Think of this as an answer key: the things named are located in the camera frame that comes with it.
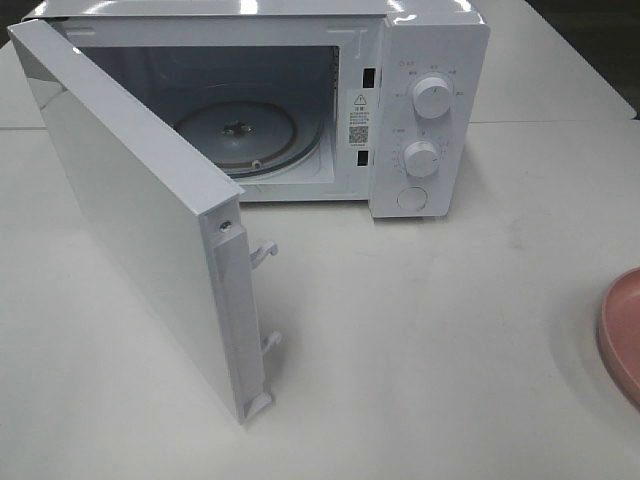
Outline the round microwave door button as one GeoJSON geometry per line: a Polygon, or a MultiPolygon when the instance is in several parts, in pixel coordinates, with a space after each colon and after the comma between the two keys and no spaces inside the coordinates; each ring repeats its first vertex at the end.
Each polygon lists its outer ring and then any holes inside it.
{"type": "Polygon", "coordinates": [[[427,192],[421,187],[407,187],[403,189],[397,197],[398,206],[411,212],[419,212],[426,207],[428,200],[427,192]]]}

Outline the white microwave knob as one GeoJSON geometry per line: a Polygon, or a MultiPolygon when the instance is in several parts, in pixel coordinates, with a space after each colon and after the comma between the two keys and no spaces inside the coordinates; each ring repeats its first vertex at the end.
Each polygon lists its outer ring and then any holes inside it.
{"type": "Polygon", "coordinates": [[[429,72],[415,82],[410,93],[415,113],[420,118],[432,120],[449,111],[454,88],[451,80],[445,75],[429,72]]]}
{"type": "Polygon", "coordinates": [[[429,141],[413,142],[403,151],[405,171],[414,178],[426,178],[435,174],[440,160],[440,149],[429,141]]]}

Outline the white microwave door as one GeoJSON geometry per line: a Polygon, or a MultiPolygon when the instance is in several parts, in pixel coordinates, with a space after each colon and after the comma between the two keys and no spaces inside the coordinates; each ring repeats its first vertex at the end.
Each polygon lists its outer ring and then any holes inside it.
{"type": "Polygon", "coordinates": [[[101,243],[237,421],[268,406],[241,188],[156,110],[172,92],[137,48],[78,47],[30,20],[9,35],[66,177],[101,243]]]}

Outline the pink round plate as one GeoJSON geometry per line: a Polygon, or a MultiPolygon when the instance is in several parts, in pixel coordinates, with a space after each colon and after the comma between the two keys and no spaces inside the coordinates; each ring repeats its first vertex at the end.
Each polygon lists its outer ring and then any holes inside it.
{"type": "Polygon", "coordinates": [[[639,268],[608,287],[597,322],[601,359],[609,375],[639,408],[639,268]]]}

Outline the white warning label sticker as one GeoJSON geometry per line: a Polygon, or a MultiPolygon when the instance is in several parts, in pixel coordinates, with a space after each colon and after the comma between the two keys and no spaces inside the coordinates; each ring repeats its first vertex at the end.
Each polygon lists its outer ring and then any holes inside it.
{"type": "Polygon", "coordinates": [[[369,145],[374,101],[370,92],[351,89],[346,95],[346,141],[352,148],[369,145]]]}

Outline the white microwave oven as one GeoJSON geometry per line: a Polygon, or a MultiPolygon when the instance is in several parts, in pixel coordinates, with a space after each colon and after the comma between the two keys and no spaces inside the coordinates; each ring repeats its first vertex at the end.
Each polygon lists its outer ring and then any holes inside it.
{"type": "Polygon", "coordinates": [[[466,1],[46,1],[19,23],[30,20],[78,47],[146,53],[174,95],[156,110],[173,129],[215,85],[265,83],[326,99],[322,136],[301,160],[243,178],[219,169],[241,188],[239,202],[364,201],[375,218],[448,212],[490,34],[466,1]],[[454,88],[449,111],[432,120],[415,113],[410,93],[429,72],[454,88]],[[347,145],[351,89],[374,101],[367,147],[347,145]],[[403,151],[416,141],[441,152],[426,178],[405,171],[403,151]],[[411,186],[428,194],[419,212],[397,203],[411,186]]]}

